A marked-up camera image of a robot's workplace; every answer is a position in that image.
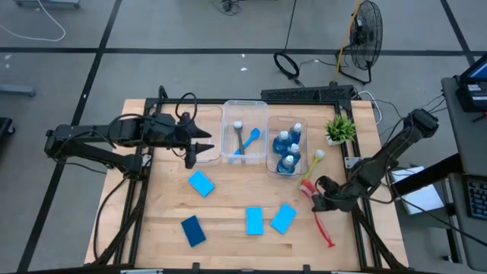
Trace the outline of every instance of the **light blue sponge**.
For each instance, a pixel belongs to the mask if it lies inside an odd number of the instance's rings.
[[[294,217],[296,217],[296,209],[293,209],[287,203],[283,203],[274,219],[271,221],[271,226],[275,230],[285,234],[289,225],[291,225],[294,220]]]
[[[247,208],[247,235],[264,234],[264,218],[261,207]]]
[[[199,170],[188,181],[203,197],[206,197],[215,188],[215,185]]]

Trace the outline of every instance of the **yellow handle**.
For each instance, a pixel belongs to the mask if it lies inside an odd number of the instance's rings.
[[[304,176],[301,178],[301,180],[305,180],[311,176],[311,173],[313,172],[314,168],[317,166],[319,161],[320,161],[320,159],[314,158],[314,161],[311,164],[310,169],[307,170],[307,173],[304,174]]]
[[[355,17],[357,16],[358,13],[358,8],[360,7],[361,0],[357,0],[357,5],[355,6],[355,10],[353,11],[353,16],[352,19],[350,20],[350,25],[349,25],[349,30],[345,34],[342,40],[342,47],[340,48],[340,54],[338,55],[338,60],[336,60],[336,72],[335,72],[335,78],[333,79],[336,81],[338,78],[339,70],[340,70],[340,62],[342,61],[342,54],[343,54],[343,48],[345,47],[345,43],[347,41],[347,38],[349,37],[350,30],[352,29],[353,22],[355,20]]]

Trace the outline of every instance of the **fan cage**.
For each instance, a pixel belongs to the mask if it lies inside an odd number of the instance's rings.
[[[362,33],[359,31],[370,31],[374,37],[372,40],[360,41],[358,35]],[[366,0],[360,4],[349,39],[350,55],[354,65],[361,70],[368,70],[379,58],[382,47],[382,16],[375,3]]]

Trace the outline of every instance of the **wooden table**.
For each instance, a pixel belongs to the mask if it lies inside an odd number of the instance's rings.
[[[142,113],[144,102],[126,100],[123,112]],[[173,104],[163,105],[163,112],[173,114],[174,107]],[[371,104],[368,101],[352,101],[352,109],[361,155],[372,156],[380,149],[380,142]],[[219,117],[205,116],[204,112],[198,114],[197,124],[200,128],[209,132],[219,130]],[[335,116],[333,107],[269,105],[269,115],[305,118],[308,123],[308,161],[313,160],[317,149],[326,152],[311,177],[312,181],[325,174],[339,183],[345,182],[340,147],[328,146],[324,137],[323,126]],[[134,150],[118,148],[116,152],[129,154]],[[188,177],[196,170],[201,170],[215,184],[215,189],[206,198],[201,197],[188,183]],[[121,178],[119,171],[109,170],[100,201]],[[336,244],[328,248],[314,222],[309,201],[296,186],[296,180],[271,178],[264,164],[230,165],[222,161],[217,166],[195,166],[187,170],[183,161],[171,151],[156,149],[135,267],[188,269],[198,262],[202,269],[296,270],[309,264],[312,270],[359,270],[352,215],[340,211],[319,213]],[[99,253],[119,230],[127,187],[126,183],[103,209]],[[388,200],[390,193],[385,187],[380,187],[374,198]],[[298,211],[286,234],[280,234],[269,226],[283,202]],[[247,206],[263,207],[264,235],[246,235]],[[371,208],[377,233],[396,258],[408,265],[394,204],[373,202]],[[207,238],[194,248],[189,246],[180,224],[192,215],[198,217]],[[372,266],[369,240],[364,231],[362,234],[368,265]],[[129,232],[126,241],[129,243],[131,239],[132,233]],[[123,261],[127,261],[129,246],[125,244]],[[93,260],[90,241],[86,262]]]

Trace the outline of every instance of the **fan stand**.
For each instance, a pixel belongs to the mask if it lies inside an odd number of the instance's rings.
[[[345,52],[345,50],[346,50],[347,48],[349,48],[349,47],[350,47],[350,45],[347,45],[346,47],[344,47],[344,48],[343,48],[343,52]],[[338,55],[339,55],[339,54],[340,54],[340,51],[337,51],[337,52],[335,53],[335,57],[336,57],[336,60],[337,60],[337,61],[338,61]],[[368,84],[368,83],[372,82],[372,72],[371,72],[371,69],[372,69],[372,64],[371,64],[371,62],[369,62],[369,61],[367,61],[367,68],[368,68],[368,81],[361,80],[361,79],[359,79],[359,78],[356,78],[355,76],[351,76],[350,74],[347,74],[347,73],[343,72],[343,70],[342,70],[342,66],[341,66],[341,65],[339,65],[338,70],[339,70],[340,74],[342,74],[342,75],[344,75],[344,76],[346,76],[346,77],[348,77],[348,78],[350,78],[350,79],[356,80],[356,81],[358,81],[358,82],[360,82],[360,83],[362,83],[362,84]]]

